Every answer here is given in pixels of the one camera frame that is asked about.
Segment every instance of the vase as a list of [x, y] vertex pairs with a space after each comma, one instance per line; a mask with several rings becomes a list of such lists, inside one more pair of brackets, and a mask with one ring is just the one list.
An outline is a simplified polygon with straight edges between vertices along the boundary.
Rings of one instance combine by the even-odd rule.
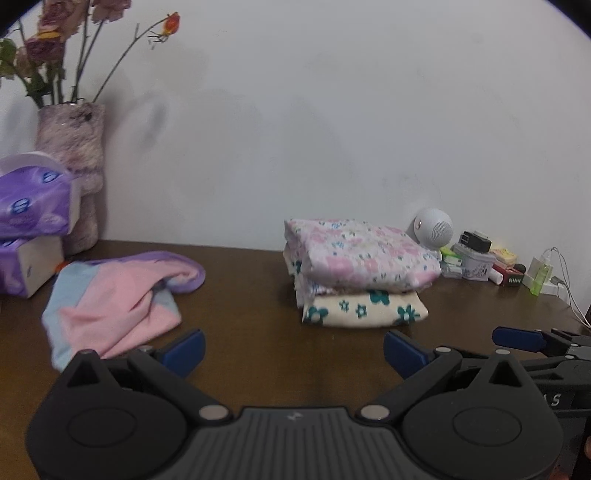
[[80, 219], [64, 237], [64, 254], [88, 250], [99, 239], [94, 194], [103, 187], [102, 146], [105, 107], [98, 103], [64, 103], [39, 110], [37, 150], [70, 170], [81, 185]]

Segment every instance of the brown table surface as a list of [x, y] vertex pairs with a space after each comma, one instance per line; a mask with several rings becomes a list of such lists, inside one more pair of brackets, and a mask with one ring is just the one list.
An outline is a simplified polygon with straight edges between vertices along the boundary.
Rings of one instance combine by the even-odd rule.
[[[207, 271], [196, 292], [176, 296], [183, 323], [154, 340], [161, 346], [194, 327], [207, 354], [188, 380], [238, 412], [242, 406], [343, 405], [354, 410], [400, 382], [384, 361], [387, 329], [346, 330], [301, 324], [293, 284], [279, 252], [102, 241], [82, 258], [169, 250]], [[41, 325], [51, 285], [28, 300], [2, 299], [0, 312], [0, 479], [36, 478], [24, 437], [57, 377]], [[565, 303], [524, 287], [442, 278], [420, 294], [429, 317], [402, 331], [424, 346], [493, 350], [498, 325], [580, 331]], [[518, 353], [520, 358], [531, 354]]]

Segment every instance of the cable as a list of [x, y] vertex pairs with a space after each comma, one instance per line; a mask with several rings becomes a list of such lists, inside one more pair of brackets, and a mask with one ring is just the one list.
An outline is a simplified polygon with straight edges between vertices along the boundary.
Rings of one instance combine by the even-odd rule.
[[564, 282], [563, 283], [564, 283], [564, 286], [566, 287], [566, 291], [569, 294], [569, 306], [570, 306], [570, 309], [573, 311], [574, 316], [576, 317], [576, 319], [581, 324], [583, 324], [585, 327], [587, 327], [589, 330], [591, 330], [591, 324], [585, 318], [585, 315], [583, 314], [583, 312], [581, 311], [581, 309], [577, 305], [577, 301], [573, 297], [573, 293], [570, 291], [569, 266], [566, 263], [566, 259], [565, 259], [564, 255], [562, 253], [560, 253], [560, 250], [558, 250], [558, 247], [547, 248], [546, 250], [544, 250], [544, 253], [546, 253], [548, 250], [550, 252], [556, 252], [558, 254], [558, 260], [560, 261], [560, 269], [562, 270], [562, 276], [564, 278]]

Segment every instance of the floral fabric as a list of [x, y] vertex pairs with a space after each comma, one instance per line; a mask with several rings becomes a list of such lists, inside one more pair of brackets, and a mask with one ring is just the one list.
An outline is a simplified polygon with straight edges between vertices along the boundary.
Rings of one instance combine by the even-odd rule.
[[301, 260], [289, 247], [284, 251], [284, 258], [287, 270], [294, 277], [297, 305], [303, 308], [303, 323], [349, 328], [389, 327], [417, 322], [428, 315], [416, 292], [355, 292], [324, 287], [307, 279], [301, 271]]
[[427, 308], [416, 292], [381, 291], [358, 295], [325, 295], [304, 304], [303, 323], [325, 327], [372, 328], [409, 325], [424, 320]]
[[389, 226], [289, 220], [285, 238], [288, 255], [301, 262], [300, 272], [317, 294], [334, 293], [331, 288], [400, 293], [430, 284], [441, 274], [435, 255]]

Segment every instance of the cream cloth with green flowers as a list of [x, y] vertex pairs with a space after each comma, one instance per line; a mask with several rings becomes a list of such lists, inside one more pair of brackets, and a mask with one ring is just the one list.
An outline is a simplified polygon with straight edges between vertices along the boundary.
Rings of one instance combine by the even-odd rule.
[[427, 308], [416, 292], [316, 296], [304, 303], [303, 323], [327, 327], [370, 328], [407, 325], [424, 320]]

